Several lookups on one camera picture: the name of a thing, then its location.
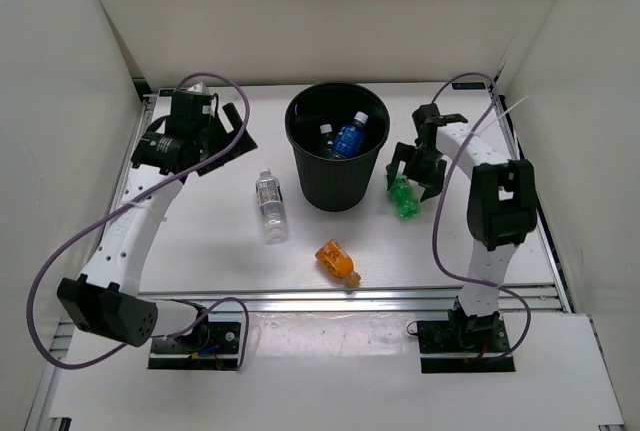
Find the green plastic bottle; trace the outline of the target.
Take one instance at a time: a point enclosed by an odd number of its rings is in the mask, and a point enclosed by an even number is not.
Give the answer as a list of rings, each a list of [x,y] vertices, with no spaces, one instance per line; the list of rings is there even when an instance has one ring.
[[[412,219],[419,214],[419,201],[406,176],[398,175],[393,180],[388,189],[388,196],[400,219]]]

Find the blue label clear bottle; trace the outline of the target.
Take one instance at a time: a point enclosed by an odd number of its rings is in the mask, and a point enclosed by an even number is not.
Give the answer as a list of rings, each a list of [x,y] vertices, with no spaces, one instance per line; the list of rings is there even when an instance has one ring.
[[[335,159],[354,158],[364,140],[364,127],[369,116],[364,112],[357,112],[351,123],[342,126],[333,143]]]

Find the clear unlabelled plastic bottle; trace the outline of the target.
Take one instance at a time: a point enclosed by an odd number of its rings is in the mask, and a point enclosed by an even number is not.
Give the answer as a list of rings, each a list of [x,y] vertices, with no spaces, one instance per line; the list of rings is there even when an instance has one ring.
[[[323,124],[319,127],[319,143],[317,146],[317,154],[324,159],[332,160],[335,158],[332,147],[334,143],[334,133],[330,124]]]

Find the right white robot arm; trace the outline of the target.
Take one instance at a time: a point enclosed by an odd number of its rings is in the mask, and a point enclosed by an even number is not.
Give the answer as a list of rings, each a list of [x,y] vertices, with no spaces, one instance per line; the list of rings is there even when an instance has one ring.
[[[470,181],[466,220],[473,238],[463,287],[448,312],[441,339],[470,351],[488,343],[500,322],[498,300],[509,263],[537,226],[533,165],[486,144],[460,114],[436,104],[412,114],[414,144],[396,145],[386,167],[387,193],[397,214],[414,217],[420,204],[443,199],[454,171]]]

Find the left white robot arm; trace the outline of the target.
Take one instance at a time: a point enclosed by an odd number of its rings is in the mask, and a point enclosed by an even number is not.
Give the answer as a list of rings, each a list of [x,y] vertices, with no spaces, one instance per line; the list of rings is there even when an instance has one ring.
[[[151,338],[176,339],[188,351],[206,346],[210,328],[201,306],[139,298],[143,268],[187,177],[256,147],[244,117],[233,104],[221,105],[204,83],[172,92],[169,113],[148,126],[132,153],[121,214],[106,225],[79,276],[58,286],[57,297],[79,330],[135,347]]]

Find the black plastic waste bin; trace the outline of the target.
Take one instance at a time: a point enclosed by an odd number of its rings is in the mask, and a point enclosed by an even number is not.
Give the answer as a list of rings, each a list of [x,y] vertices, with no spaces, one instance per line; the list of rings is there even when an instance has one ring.
[[[305,198],[329,212],[358,204],[389,130],[386,106],[363,86],[316,84],[296,95],[285,131]]]

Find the white label clear bottle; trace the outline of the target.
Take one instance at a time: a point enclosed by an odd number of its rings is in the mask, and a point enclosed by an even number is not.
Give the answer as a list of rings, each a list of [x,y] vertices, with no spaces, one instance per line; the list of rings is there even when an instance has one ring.
[[[278,244],[286,241],[288,223],[280,182],[270,169],[260,171],[255,183],[255,193],[265,242]]]

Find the orange plastic bottle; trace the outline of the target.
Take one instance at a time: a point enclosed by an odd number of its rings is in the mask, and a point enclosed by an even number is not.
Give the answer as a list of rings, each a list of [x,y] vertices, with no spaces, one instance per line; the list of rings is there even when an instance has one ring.
[[[334,240],[327,241],[316,253],[315,258],[329,272],[348,288],[360,284],[361,276],[355,271],[355,265],[348,253]]]

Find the aluminium table edge rail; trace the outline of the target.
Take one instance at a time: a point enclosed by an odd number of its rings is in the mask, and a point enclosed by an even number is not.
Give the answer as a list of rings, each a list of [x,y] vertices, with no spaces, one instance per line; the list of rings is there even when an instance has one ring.
[[[287,290],[249,292],[142,292],[147,300],[179,299],[213,302],[235,296],[249,310],[259,313],[321,313],[321,312],[444,312],[453,306],[457,287],[365,288],[347,291]]]

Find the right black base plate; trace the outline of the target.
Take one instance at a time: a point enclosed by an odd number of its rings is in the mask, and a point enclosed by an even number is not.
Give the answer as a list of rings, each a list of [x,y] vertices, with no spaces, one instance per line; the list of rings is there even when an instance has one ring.
[[[410,337],[418,340],[422,374],[488,374],[516,371],[512,356],[500,358],[510,349],[504,321],[498,317],[489,329],[463,336],[458,323],[444,321],[410,321]]]

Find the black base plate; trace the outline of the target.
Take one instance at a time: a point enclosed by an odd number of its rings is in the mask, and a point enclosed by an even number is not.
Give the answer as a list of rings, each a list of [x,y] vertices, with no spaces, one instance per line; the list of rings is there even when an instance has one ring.
[[[516,371],[512,356],[500,358],[510,349],[504,321],[498,317],[489,329],[463,336],[458,323],[444,321],[410,321],[410,337],[418,340],[422,374],[488,374]]]
[[[178,311],[188,307],[193,318],[187,314],[189,329],[176,335],[158,334],[151,338],[147,362],[149,370],[172,371],[239,371],[245,361],[249,336],[249,310],[236,297],[224,297],[209,306],[200,303],[172,299],[159,304],[174,304]],[[216,318],[223,305],[237,305],[243,320]]]

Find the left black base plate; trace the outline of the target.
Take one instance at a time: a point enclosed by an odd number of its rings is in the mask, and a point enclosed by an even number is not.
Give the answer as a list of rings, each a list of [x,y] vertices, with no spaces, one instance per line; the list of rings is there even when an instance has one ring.
[[[200,303],[172,299],[159,304],[174,304],[178,311],[188,307],[193,318],[187,314],[189,329],[176,335],[158,334],[151,338],[147,362],[149,370],[172,371],[239,371],[245,361],[249,336],[249,310],[236,297],[224,297],[209,306]],[[237,305],[243,320],[216,318],[223,305]]]

